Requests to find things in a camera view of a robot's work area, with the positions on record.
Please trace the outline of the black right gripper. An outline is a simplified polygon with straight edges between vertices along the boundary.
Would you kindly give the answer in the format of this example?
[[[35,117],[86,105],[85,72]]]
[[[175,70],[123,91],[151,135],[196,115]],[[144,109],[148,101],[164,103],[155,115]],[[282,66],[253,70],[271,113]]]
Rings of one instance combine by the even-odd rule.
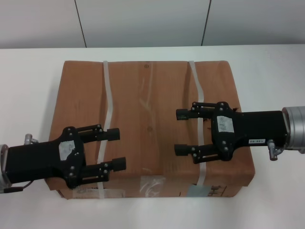
[[[231,160],[236,149],[266,146],[272,140],[276,147],[286,142],[286,126],[281,111],[238,112],[226,102],[193,102],[188,109],[177,109],[177,120],[211,119],[213,145],[220,160]]]

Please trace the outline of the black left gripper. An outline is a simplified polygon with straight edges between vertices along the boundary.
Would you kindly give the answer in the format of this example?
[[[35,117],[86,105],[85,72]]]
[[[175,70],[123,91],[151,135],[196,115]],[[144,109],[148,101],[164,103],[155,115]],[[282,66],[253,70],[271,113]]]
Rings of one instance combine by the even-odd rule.
[[[55,140],[8,149],[6,175],[12,184],[58,177],[68,188],[108,182],[110,172],[126,169],[126,158],[86,166],[84,144],[120,140],[119,128],[104,130],[101,124],[64,128]]]

